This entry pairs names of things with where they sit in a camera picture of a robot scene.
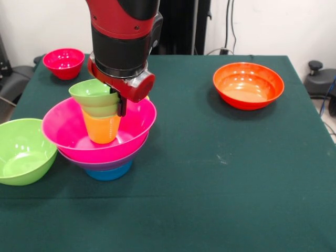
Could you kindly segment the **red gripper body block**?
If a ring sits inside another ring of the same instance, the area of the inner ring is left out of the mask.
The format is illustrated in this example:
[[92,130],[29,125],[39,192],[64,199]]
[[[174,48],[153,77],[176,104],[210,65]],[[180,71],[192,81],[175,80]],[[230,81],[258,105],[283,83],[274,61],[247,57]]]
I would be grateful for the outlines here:
[[96,79],[111,86],[123,98],[132,102],[139,102],[144,99],[154,86],[155,75],[148,71],[147,66],[136,77],[117,78],[103,73],[95,61],[94,53],[91,53],[88,59],[88,70]]

